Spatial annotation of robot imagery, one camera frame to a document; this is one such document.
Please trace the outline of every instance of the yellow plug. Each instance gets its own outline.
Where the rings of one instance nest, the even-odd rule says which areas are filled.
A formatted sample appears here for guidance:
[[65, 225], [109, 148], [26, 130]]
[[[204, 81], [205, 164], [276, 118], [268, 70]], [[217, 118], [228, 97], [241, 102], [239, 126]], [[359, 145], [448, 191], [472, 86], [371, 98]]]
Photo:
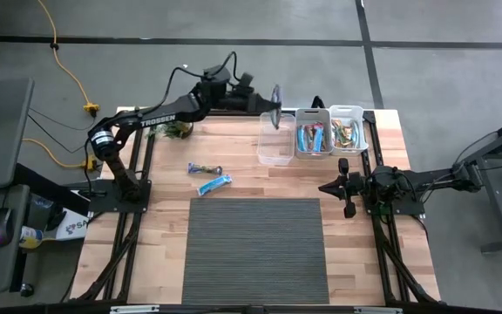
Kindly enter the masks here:
[[92, 102], [87, 102], [86, 105], [83, 106], [86, 112], [88, 112], [93, 118], [96, 118], [96, 112], [100, 110], [100, 106], [93, 104]]
[[[83, 162], [81, 162], [80, 166], [84, 169], [85, 166], [86, 166], [86, 160], [83, 160]], [[96, 156], [94, 156], [93, 154], [89, 154], [88, 155], [88, 166], [86, 167], [86, 171], [95, 171], [97, 170], [97, 167], [98, 167], [98, 160], [96, 159]]]

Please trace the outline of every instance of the yellow extension cord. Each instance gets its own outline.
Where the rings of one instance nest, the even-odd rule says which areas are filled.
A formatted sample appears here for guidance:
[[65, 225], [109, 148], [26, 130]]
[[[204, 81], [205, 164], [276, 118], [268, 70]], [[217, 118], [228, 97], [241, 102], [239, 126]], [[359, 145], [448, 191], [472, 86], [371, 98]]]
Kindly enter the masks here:
[[[42, 6], [42, 9], [44, 9], [45, 15], [50, 20], [51, 28], [53, 30], [53, 44], [57, 45], [58, 44], [58, 31], [56, 30], [56, 25], [53, 23], [53, 19], [51, 18], [51, 14], [48, 11], [48, 9], [45, 7], [45, 5], [42, 2], [42, 0], [38, 0], [38, 3], [40, 3], [40, 5]], [[83, 96], [85, 97], [85, 100], [86, 100], [86, 105], [83, 106], [83, 109], [85, 109], [85, 111], [87, 111], [88, 113], [90, 113], [92, 117], [96, 117], [96, 111], [100, 110], [100, 106], [96, 105], [96, 104], [93, 104], [88, 99], [88, 96], [86, 95], [85, 89], [84, 89], [83, 85], [80, 83], [80, 81], [78, 80], [78, 78], [75, 75], [73, 75], [73, 73], [71, 73], [71, 71], [67, 70], [67, 68], [64, 65], [61, 64], [61, 62], [59, 61], [59, 57], [58, 57], [58, 49], [57, 49], [57, 47], [51, 47], [51, 49], [53, 50], [53, 57], [55, 57], [56, 63], [58, 63], [59, 67], [63, 71], [65, 71], [67, 74], [69, 74], [69, 76], [75, 82], [77, 82], [78, 88], [83, 93]]]
[[[34, 144], [38, 144], [39, 146], [41, 146], [45, 151], [46, 153], [48, 153], [48, 155], [50, 155], [50, 157], [53, 159], [53, 161], [55, 161], [59, 166], [61, 167], [65, 167], [65, 168], [85, 168], [85, 165], [86, 165], [86, 161], [83, 161], [79, 164], [76, 164], [76, 165], [67, 165], [67, 164], [64, 164], [63, 162], [59, 161], [52, 153], [51, 153], [51, 150], [46, 146], [44, 145], [44, 143], [38, 141], [38, 140], [34, 140], [34, 139], [23, 139], [23, 141], [27, 141], [27, 142], [30, 142], [30, 143], [34, 143]], [[89, 171], [92, 171], [94, 170], [94, 166], [92, 165], [92, 161], [94, 160], [94, 157], [89, 155], [89, 158], [88, 158], [88, 168], [87, 170]]]

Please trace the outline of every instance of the computer mouse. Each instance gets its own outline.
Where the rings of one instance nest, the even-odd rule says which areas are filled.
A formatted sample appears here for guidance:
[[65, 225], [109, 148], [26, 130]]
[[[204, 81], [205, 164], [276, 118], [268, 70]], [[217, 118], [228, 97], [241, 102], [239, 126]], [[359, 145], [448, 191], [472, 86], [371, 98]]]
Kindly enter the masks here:
[[10, 208], [0, 208], [0, 247], [13, 239], [13, 211]]

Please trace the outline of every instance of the gray mat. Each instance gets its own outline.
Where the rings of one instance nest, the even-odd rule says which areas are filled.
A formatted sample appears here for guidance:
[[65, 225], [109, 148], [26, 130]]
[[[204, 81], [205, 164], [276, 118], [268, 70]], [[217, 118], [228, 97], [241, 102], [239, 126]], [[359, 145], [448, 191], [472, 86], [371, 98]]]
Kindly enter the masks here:
[[318, 199], [192, 199], [183, 304], [328, 304]]

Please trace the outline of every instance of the desk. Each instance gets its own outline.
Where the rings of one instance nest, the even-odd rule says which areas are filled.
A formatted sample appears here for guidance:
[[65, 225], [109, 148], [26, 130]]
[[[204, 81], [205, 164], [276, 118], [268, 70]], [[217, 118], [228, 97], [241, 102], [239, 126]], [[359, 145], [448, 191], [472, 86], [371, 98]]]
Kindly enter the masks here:
[[[410, 164], [397, 111], [378, 110], [375, 114], [385, 164], [408, 169]], [[210, 179], [187, 174], [187, 163], [197, 162], [221, 165], [234, 179], [232, 184], [206, 197], [320, 199], [330, 304], [383, 304], [373, 228], [371, 219], [364, 213], [361, 198], [354, 200], [356, 217], [344, 219], [344, 202], [317, 190], [337, 177], [338, 157], [326, 160], [294, 158], [286, 167], [264, 166], [256, 155], [258, 121], [256, 117], [209, 117], [195, 123], [188, 139], [156, 140], [149, 176], [153, 190], [140, 226], [129, 303], [181, 303], [189, 203], [191, 198], [198, 197], [196, 188]], [[125, 164], [129, 161], [133, 138], [134, 135], [121, 151]], [[139, 156], [142, 165], [142, 151]], [[349, 165], [350, 172], [363, 171], [359, 156], [349, 158]], [[102, 176], [112, 178], [108, 169]], [[104, 214], [89, 226], [71, 297], [84, 293], [107, 264], [117, 220], [117, 214]], [[405, 264], [427, 292], [439, 299], [424, 231], [409, 216], [397, 216], [397, 230]], [[396, 272], [390, 261], [389, 266], [397, 296]], [[122, 269], [119, 265], [116, 288], [121, 283]]]

